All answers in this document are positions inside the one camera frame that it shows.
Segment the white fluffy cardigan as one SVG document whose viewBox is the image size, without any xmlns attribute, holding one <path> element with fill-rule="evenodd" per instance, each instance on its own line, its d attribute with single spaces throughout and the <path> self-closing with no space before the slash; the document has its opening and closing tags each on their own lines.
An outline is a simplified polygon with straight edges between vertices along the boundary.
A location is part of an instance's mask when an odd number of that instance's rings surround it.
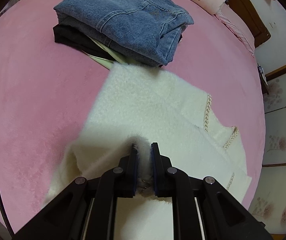
<svg viewBox="0 0 286 240">
<path fill-rule="evenodd" d="M 116 239 L 172 239 L 172 202 L 152 195 L 150 146 L 189 176 L 212 176 L 239 202 L 249 188 L 237 127 L 223 126 L 211 95 L 159 68 L 115 63 L 78 138 L 67 147 L 46 194 L 50 202 L 74 178 L 100 177 L 136 146 L 137 194 L 117 202 Z"/>
</svg>

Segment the floral wardrobe doors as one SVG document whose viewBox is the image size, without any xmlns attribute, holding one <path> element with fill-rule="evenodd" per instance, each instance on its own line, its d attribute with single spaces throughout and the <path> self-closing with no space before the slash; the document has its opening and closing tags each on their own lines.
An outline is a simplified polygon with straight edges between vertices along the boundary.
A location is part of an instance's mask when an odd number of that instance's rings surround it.
<svg viewBox="0 0 286 240">
<path fill-rule="evenodd" d="M 286 234 L 286 73 L 264 95 L 266 138 L 261 175 L 249 212 L 272 235 Z"/>
</svg>

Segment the pink bed sheet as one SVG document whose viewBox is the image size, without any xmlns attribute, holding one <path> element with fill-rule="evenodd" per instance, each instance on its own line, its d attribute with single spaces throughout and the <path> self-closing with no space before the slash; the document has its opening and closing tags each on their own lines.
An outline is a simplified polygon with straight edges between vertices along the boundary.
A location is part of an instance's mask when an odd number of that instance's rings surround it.
<svg viewBox="0 0 286 240">
<path fill-rule="evenodd" d="M 0 191 L 13 230 L 40 210 L 65 146 L 83 127 L 108 71 L 80 51 L 57 44 L 54 6 L 21 0 L 0 17 Z M 241 134 L 252 181 L 260 177 L 265 140 L 256 60 L 216 17 L 190 0 L 172 0 L 194 20 L 167 69 L 212 96 L 224 126 Z"/>
</svg>

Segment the wooden nightstand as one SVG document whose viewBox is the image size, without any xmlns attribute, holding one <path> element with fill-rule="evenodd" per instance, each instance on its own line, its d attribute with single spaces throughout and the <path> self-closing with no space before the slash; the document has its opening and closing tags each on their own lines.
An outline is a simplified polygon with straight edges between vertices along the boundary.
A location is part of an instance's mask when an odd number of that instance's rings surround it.
<svg viewBox="0 0 286 240">
<path fill-rule="evenodd" d="M 257 70 L 259 72 L 259 78 L 260 78 L 260 84 L 261 84 L 261 90 L 262 90 L 262 94 L 269 94 L 268 92 L 268 82 L 266 80 L 266 76 L 264 74 L 263 68 L 257 64 Z"/>
</svg>

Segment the folded black garment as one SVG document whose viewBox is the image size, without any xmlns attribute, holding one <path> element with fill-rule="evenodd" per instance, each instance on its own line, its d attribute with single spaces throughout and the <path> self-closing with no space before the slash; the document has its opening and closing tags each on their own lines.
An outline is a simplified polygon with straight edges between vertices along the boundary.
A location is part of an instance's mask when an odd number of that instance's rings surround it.
<svg viewBox="0 0 286 240">
<path fill-rule="evenodd" d="M 160 35 L 157 29 L 129 28 L 117 31 L 112 38 L 96 29 L 58 24 L 53 28 L 56 43 L 64 44 L 91 56 L 107 60 L 138 62 L 151 67 L 161 67 L 173 61 L 182 39 L 182 29 L 174 29 Z"/>
</svg>

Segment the pink pillow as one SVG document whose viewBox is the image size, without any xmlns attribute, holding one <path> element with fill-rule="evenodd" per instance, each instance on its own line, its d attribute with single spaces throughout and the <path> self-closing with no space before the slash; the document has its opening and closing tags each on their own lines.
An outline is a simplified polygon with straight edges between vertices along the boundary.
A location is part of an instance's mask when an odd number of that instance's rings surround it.
<svg viewBox="0 0 286 240">
<path fill-rule="evenodd" d="M 222 5 L 215 16 L 240 40 L 250 54 L 254 56 L 255 38 L 240 16 L 226 4 Z"/>
</svg>

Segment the folded blue jeans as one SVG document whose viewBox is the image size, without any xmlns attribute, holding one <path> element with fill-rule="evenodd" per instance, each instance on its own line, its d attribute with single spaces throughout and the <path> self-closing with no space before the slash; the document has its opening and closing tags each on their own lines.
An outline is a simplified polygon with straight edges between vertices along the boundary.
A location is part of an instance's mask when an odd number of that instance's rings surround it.
<svg viewBox="0 0 286 240">
<path fill-rule="evenodd" d="M 162 36 L 178 28 L 183 33 L 194 23 L 171 0 L 63 0 L 54 10 L 58 24 L 87 25 L 111 38 L 134 27 L 157 29 Z"/>
</svg>

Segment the dark wooden headboard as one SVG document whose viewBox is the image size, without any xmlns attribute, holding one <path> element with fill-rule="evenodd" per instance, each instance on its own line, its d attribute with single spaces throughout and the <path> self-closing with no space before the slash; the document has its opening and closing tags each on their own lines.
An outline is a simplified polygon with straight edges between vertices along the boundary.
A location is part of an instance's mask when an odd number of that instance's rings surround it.
<svg viewBox="0 0 286 240">
<path fill-rule="evenodd" d="M 271 37 L 250 0 L 226 0 L 225 2 L 247 25 L 254 37 L 255 48 L 268 41 Z"/>
</svg>

